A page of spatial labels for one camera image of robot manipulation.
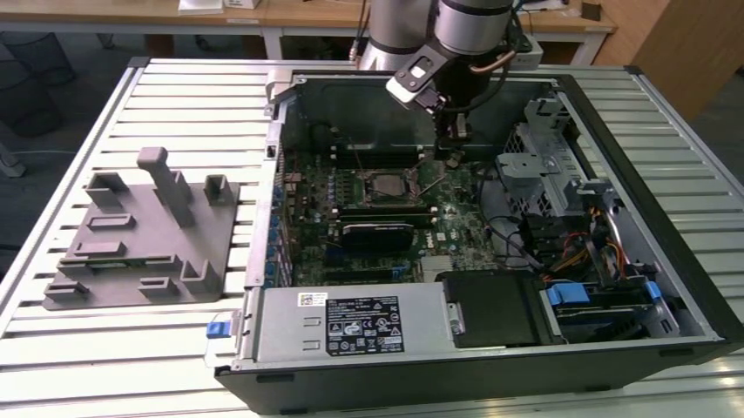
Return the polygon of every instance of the black cable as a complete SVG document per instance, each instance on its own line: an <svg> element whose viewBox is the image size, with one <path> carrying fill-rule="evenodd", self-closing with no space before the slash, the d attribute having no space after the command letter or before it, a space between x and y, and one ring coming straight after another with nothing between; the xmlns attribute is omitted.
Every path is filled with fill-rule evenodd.
<svg viewBox="0 0 744 418"><path fill-rule="evenodd" d="M357 24L357 36L354 38L357 43L359 42L359 39L362 39L362 34L363 34L362 21L363 21L363 12L365 12L366 8L367 8L367 0L362 0L362 10L359 11L359 23ZM373 13L373 11L370 10L370 13L367 13L367 19L366 19L365 26L370 22L371 13Z"/></svg>
<svg viewBox="0 0 744 418"><path fill-rule="evenodd" d="M501 88L504 87L504 84L506 83L506 76L509 75L509 67L512 66L512 61L509 61L504 67L501 67L501 77L498 78L498 82L497 85L494 85L494 87L486 91L484 94L481 94L480 96L477 96L470 104L468 104L466 106L461 106L461 107L445 107L440 112L441 113L466 113L469 111L473 111L474 109L478 109L498 93L498 91L501 91Z"/></svg>
<svg viewBox="0 0 744 418"><path fill-rule="evenodd" d="M532 10L525 10L525 13L526 13L526 18L530 21L530 35L534 37L533 11Z"/></svg>

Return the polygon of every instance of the wall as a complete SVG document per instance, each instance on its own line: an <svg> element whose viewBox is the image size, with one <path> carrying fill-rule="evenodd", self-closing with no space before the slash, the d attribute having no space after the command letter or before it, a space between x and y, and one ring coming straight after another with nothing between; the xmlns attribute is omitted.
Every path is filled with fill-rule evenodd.
<svg viewBox="0 0 744 418"><path fill-rule="evenodd" d="M675 0L632 63L680 114L692 120L729 81L744 57L744 2Z"/></svg>
<svg viewBox="0 0 744 418"><path fill-rule="evenodd" d="M601 4L602 12L617 24L617 32L606 38L594 65L627 65L643 46L669 0L602 0Z"/></svg>

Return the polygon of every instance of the aluminum slotted table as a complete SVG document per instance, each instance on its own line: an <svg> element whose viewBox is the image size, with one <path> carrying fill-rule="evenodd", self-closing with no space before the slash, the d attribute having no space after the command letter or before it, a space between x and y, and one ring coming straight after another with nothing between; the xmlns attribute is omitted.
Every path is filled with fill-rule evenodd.
<svg viewBox="0 0 744 418"><path fill-rule="evenodd" d="M271 70L347 69L346 63L164 60L124 72L80 153L0 285L3 417L250 417L208 364L234 354L210 345L204 327L241 308L255 217ZM685 241L740 317L744 316L744 190L643 75L620 68L542 67L577 79ZM170 151L187 181L226 174L241 183L226 298L214 303L49 312L41 306L60 257L86 215L83 185L115 170L150 183L136 168L143 146ZM588 149L588 159L601 174ZM736 353L667 370L621 390L553 394L329 413L318 416L480 417L741 416L744 360Z"/></svg>

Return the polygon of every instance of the table leg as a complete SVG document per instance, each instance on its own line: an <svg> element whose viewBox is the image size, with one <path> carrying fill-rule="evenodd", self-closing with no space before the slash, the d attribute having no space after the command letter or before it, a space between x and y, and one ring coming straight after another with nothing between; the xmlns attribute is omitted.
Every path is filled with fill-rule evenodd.
<svg viewBox="0 0 744 418"><path fill-rule="evenodd" d="M282 59L282 28L261 28L269 59Z"/></svg>
<svg viewBox="0 0 744 418"><path fill-rule="evenodd" d="M605 42L605 38L606 33L604 32L585 34L584 43L578 46L570 65L592 65L596 54L600 52L600 48Z"/></svg>

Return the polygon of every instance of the red wire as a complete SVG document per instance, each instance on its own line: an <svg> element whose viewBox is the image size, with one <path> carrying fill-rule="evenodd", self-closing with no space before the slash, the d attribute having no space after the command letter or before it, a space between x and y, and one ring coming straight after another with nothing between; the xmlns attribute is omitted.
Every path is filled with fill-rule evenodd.
<svg viewBox="0 0 744 418"><path fill-rule="evenodd" d="M586 235L586 233L570 233L566 237L566 240L562 241L562 256L565 257L569 253L569 243L573 238L580 237L581 235Z"/></svg>

